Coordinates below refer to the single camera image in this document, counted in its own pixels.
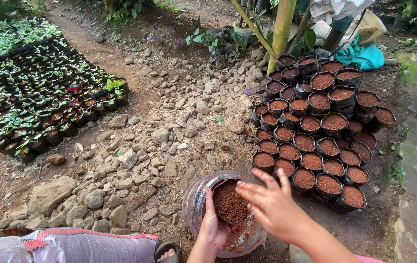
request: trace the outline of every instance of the teal tarp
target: teal tarp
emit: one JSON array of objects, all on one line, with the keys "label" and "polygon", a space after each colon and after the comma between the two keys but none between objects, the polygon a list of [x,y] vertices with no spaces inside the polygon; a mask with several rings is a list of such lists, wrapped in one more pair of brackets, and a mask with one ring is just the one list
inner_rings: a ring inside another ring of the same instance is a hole
[{"label": "teal tarp", "polygon": [[340,49],[334,54],[345,66],[352,65],[361,70],[374,70],[384,65],[384,55],[375,45],[357,46],[361,36],[357,35],[348,49]]}]

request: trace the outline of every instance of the clear plastic container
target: clear plastic container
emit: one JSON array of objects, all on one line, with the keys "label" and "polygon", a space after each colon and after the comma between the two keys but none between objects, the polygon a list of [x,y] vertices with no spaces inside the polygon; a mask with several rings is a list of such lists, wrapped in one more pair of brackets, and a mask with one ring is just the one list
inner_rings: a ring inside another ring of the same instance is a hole
[{"label": "clear plastic container", "polygon": [[[205,215],[205,189],[213,189],[214,186],[229,179],[251,182],[249,178],[236,171],[221,170],[198,178],[185,192],[182,201],[182,216],[195,238],[199,235],[200,225]],[[216,254],[217,257],[231,258],[251,253],[267,235],[267,230],[253,219],[252,214],[235,231],[242,231],[242,235],[231,244],[225,244],[223,248],[220,248]]]}]

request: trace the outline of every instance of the sandal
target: sandal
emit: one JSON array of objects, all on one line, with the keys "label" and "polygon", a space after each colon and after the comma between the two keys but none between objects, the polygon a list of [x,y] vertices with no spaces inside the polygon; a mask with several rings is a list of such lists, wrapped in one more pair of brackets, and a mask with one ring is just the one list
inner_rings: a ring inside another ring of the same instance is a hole
[{"label": "sandal", "polygon": [[166,252],[170,251],[170,249],[174,249],[176,254],[169,256],[163,260],[158,261],[158,263],[181,263],[181,249],[179,249],[178,245],[175,242],[166,242],[158,247],[155,251],[155,262],[160,259],[162,255]]}]

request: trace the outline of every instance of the scattered soil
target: scattered soil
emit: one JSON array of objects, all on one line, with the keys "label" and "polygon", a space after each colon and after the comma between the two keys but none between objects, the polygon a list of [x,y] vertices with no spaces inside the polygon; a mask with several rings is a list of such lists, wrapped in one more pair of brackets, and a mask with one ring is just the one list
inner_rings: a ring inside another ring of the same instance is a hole
[{"label": "scattered soil", "polygon": [[322,120],[322,127],[331,129],[331,130],[339,130],[347,125],[347,120],[337,114],[330,114],[326,116]]},{"label": "scattered soil", "polygon": [[359,165],[359,158],[348,149],[342,149],[340,151],[340,158],[348,165]]},{"label": "scattered soil", "polygon": [[289,113],[289,112],[283,112],[283,115],[285,115],[285,117],[288,119],[288,120],[291,120],[291,121],[295,121],[295,122],[297,122],[297,121],[299,121],[301,118],[300,117],[298,117],[298,116],[296,116],[296,115],[293,115],[293,114],[291,114],[291,113]]},{"label": "scattered soil", "polygon": [[272,110],[283,110],[288,106],[288,102],[284,101],[272,101],[268,104]]},{"label": "scattered soil", "polygon": [[356,95],[356,99],[360,105],[364,106],[377,106],[379,104],[379,99],[376,95],[368,92],[359,92]]},{"label": "scattered soil", "polygon": [[311,152],[314,150],[314,148],[316,148],[316,146],[314,145],[314,139],[310,135],[296,133],[293,138],[294,143],[301,150]]},{"label": "scattered soil", "polygon": [[261,141],[259,143],[260,150],[263,152],[268,152],[270,154],[275,154],[278,152],[277,144],[273,141]]},{"label": "scattered soil", "polygon": [[337,155],[340,152],[340,149],[334,143],[333,139],[325,138],[319,141],[319,146],[322,150],[328,155]]},{"label": "scattered soil", "polygon": [[330,71],[330,72],[335,72],[337,70],[339,70],[341,67],[343,67],[343,64],[340,62],[332,62],[332,63],[327,63],[325,65],[322,65],[322,71]]},{"label": "scattered soil", "polygon": [[348,166],[346,168],[346,174],[357,183],[366,183],[368,181],[368,175],[366,172],[358,167]]},{"label": "scattered soil", "polygon": [[273,158],[270,154],[265,152],[258,152],[254,154],[253,161],[259,167],[269,167],[273,165]]},{"label": "scattered soil", "polygon": [[229,223],[246,219],[251,212],[247,209],[247,201],[236,193],[236,182],[230,179],[213,190],[213,202],[216,212]]},{"label": "scattered soil", "polygon": [[388,124],[395,122],[395,118],[392,115],[392,112],[382,108],[376,112],[376,118],[378,118],[381,122]]},{"label": "scattered soil", "polygon": [[284,87],[283,84],[276,82],[276,81],[271,81],[270,83],[267,84],[267,89],[273,94],[281,91],[283,87]]},{"label": "scattered soil", "polygon": [[330,99],[343,100],[349,98],[353,94],[353,90],[349,88],[338,87],[330,92]]},{"label": "scattered soil", "polygon": [[356,121],[350,121],[347,127],[355,132],[358,132],[363,129],[363,125],[361,125],[361,123],[356,122]]},{"label": "scattered soil", "polygon": [[290,131],[283,126],[278,126],[276,134],[282,140],[291,140],[293,139],[294,131]]},{"label": "scattered soil", "polygon": [[283,143],[280,144],[280,147],[278,149],[280,154],[283,156],[283,158],[288,160],[297,160],[299,158],[299,152],[298,149],[294,147],[294,145],[290,143]]},{"label": "scattered soil", "polygon": [[315,152],[306,152],[301,156],[302,165],[311,170],[322,169],[322,158]]},{"label": "scattered soil", "polygon": [[256,113],[258,114],[258,115],[262,115],[262,114],[264,114],[265,112],[267,112],[268,111],[268,107],[267,107],[267,105],[258,105],[257,107],[256,107]]},{"label": "scattered soil", "polygon": [[340,183],[332,176],[319,175],[317,176],[317,185],[319,188],[327,193],[340,194]]},{"label": "scattered soil", "polygon": [[315,92],[309,96],[309,102],[318,109],[328,109],[330,108],[329,98],[327,94],[323,92]]},{"label": "scattered soil", "polygon": [[262,129],[257,129],[256,137],[259,141],[270,139],[273,137],[273,134],[269,131],[264,131]]},{"label": "scattered soil", "polygon": [[324,161],[324,167],[327,172],[334,176],[343,175],[343,165],[336,160],[328,159]]},{"label": "scattered soil", "polygon": [[339,78],[340,80],[348,80],[359,75],[361,75],[361,73],[356,72],[356,71],[346,71],[346,72],[342,72],[338,74],[337,78]]},{"label": "scattered soil", "polygon": [[294,165],[287,159],[278,158],[275,160],[275,164],[273,165],[273,168],[275,169],[275,171],[278,171],[278,169],[283,168],[283,171],[285,171],[285,174],[287,176],[290,176],[293,174]]},{"label": "scattered soil", "polygon": [[292,100],[292,99],[296,98],[296,93],[294,92],[294,87],[285,88],[285,90],[281,92],[281,95],[286,100]]},{"label": "scattered soil", "polygon": [[371,149],[374,149],[376,147],[377,142],[376,138],[374,138],[373,135],[367,132],[360,133],[358,136],[356,136],[355,141],[362,142]]},{"label": "scattered soil", "polygon": [[311,81],[311,86],[317,90],[325,89],[332,84],[334,79],[335,77],[333,74],[320,74]]},{"label": "scattered soil", "polygon": [[314,185],[314,175],[303,167],[294,171],[293,178],[296,184],[300,187],[311,189]]},{"label": "scattered soil", "polygon": [[275,118],[274,115],[270,114],[270,113],[265,113],[264,115],[262,115],[262,118],[264,118],[264,121],[272,124],[272,125],[276,125],[278,122],[278,119]]},{"label": "scattered soil", "polygon": [[321,123],[314,117],[304,117],[300,123],[306,131],[315,131],[321,127]]},{"label": "scattered soil", "polygon": [[354,142],[352,143],[353,150],[359,154],[361,159],[365,162],[368,162],[372,158],[372,153],[369,151],[368,148],[361,142]]},{"label": "scattered soil", "polygon": [[308,107],[307,100],[303,98],[297,98],[295,100],[292,100],[290,102],[290,106],[293,107],[293,109],[295,110],[305,110]]}]

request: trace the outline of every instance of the right hand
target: right hand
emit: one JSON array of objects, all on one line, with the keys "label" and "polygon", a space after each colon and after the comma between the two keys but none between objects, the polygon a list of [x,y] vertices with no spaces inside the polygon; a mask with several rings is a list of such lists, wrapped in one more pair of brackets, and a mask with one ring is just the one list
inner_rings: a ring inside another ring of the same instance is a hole
[{"label": "right hand", "polygon": [[291,187],[283,169],[278,171],[281,187],[277,181],[257,168],[252,173],[262,180],[267,188],[238,181],[236,192],[249,201],[247,208],[272,235],[285,242],[298,244],[310,240],[316,223],[294,202]]}]

